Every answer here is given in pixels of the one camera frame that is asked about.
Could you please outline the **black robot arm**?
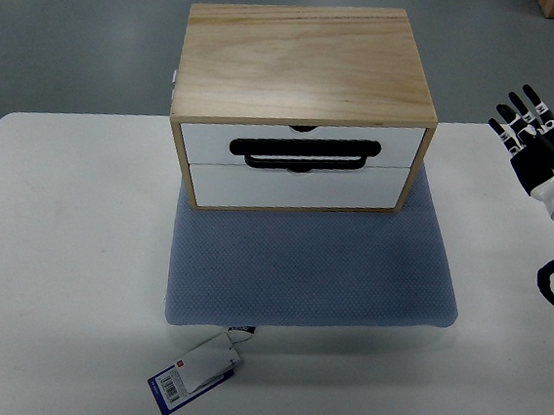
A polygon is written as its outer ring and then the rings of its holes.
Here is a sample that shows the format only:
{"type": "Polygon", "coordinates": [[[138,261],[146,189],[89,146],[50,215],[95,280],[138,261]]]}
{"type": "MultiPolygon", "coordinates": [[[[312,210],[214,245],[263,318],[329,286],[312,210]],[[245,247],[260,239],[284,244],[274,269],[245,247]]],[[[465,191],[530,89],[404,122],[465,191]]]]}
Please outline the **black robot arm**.
{"type": "Polygon", "coordinates": [[[527,99],[511,92],[511,104],[495,107],[504,122],[492,118],[489,125],[510,153],[525,193],[541,202],[554,222],[554,113],[532,86],[522,90],[527,99]]]}

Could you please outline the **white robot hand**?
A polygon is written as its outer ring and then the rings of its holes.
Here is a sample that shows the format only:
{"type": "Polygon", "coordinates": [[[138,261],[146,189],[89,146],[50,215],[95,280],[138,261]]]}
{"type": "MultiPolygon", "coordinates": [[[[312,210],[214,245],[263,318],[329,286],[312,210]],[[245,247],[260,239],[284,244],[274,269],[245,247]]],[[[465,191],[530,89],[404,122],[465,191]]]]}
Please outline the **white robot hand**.
{"type": "Polygon", "coordinates": [[[508,94],[514,109],[506,104],[495,106],[512,134],[494,118],[488,123],[511,153],[512,169],[525,193],[537,201],[554,203],[554,123],[548,123],[554,114],[531,85],[522,89],[541,124],[515,92],[508,94]]]}

